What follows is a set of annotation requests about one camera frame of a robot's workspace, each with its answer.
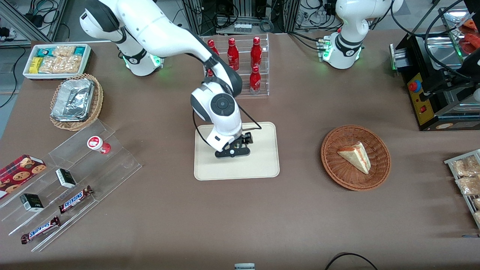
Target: red and white cup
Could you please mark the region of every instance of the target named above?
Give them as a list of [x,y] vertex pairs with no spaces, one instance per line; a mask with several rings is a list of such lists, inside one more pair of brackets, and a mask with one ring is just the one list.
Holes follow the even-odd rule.
[[106,143],[99,136],[93,136],[87,141],[88,148],[100,152],[101,154],[108,154],[110,152],[111,146],[109,143]]

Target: brown wicker basket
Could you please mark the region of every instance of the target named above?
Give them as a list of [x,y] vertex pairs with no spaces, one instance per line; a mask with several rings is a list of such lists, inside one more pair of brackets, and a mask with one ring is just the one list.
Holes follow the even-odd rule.
[[[92,105],[90,107],[90,116],[85,122],[60,122],[54,120],[52,117],[50,117],[50,120],[52,123],[59,128],[62,129],[67,129],[70,131],[79,131],[82,128],[89,126],[95,119],[98,118],[100,111],[102,110],[102,102],[103,102],[103,89],[100,83],[98,83],[97,79],[93,77],[92,75],[89,74],[82,74],[78,76],[74,76],[71,78],[68,78],[67,81],[72,81],[72,80],[80,80],[80,79],[89,79],[92,80],[95,83],[95,89],[94,89],[94,96],[92,100]],[[52,101],[50,102],[50,109],[53,109],[53,106],[55,105],[55,101],[57,100],[57,95],[60,90],[60,85],[57,87],[57,91],[55,91],[55,94],[53,95]]]
[[[341,157],[339,148],[362,142],[370,159],[369,174],[364,174]],[[337,183],[351,190],[375,189],[387,179],[392,162],[387,146],[372,131],[357,125],[345,125],[332,130],[325,137],[321,149],[322,163]]]

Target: cookie box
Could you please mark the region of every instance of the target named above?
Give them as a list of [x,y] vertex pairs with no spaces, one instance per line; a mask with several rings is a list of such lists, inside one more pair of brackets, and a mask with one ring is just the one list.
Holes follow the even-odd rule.
[[7,167],[0,169],[0,200],[45,168],[47,167],[42,160],[22,155]]
[[[34,61],[34,58],[38,57],[39,51],[46,50],[55,46],[75,46],[75,47],[84,47],[85,50],[82,51],[82,61],[80,62],[80,67],[77,73],[57,73],[57,74],[42,74],[42,73],[30,73],[30,66]],[[55,80],[55,79],[65,79],[70,78],[76,75],[82,75],[85,72],[85,69],[88,64],[90,57],[91,48],[88,44],[85,43],[55,43],[55,44],[39,44],[32,47],[30,56],[28,57],[27,64],[24,68],[25,78],[31,80]]]

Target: red button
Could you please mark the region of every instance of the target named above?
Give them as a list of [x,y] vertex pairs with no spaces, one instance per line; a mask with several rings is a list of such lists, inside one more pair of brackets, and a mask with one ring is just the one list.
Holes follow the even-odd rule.
[[408,85],[408,89],[412,92],[416,91],[418,89],[419,85],[417,82],[412,82]]

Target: yellow panel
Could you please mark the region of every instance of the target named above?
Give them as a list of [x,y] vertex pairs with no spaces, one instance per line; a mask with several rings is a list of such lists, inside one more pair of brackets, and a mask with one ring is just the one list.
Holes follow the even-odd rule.
[[[411,81],[408,82],[407,86],[416,80],[423,82],[420,74],[417,74],[415,77],[413,77]],[[415,114],[417,115],[418,122],[420,125],[423,125],[435,116],[435,114],[433,113],[432,105],[428,100],[425,102],[422,102],[420,100],[420,93],[423,93],[423,87],[420,89],[418,93],[413,93],[412,91],[408,91],[408,92],[410,93],[410,98],[412,99],[413,107],[415,108]],[[420,111],[420,108],[423,106],[425,106],[425,108],[427,109],[425,112]]]

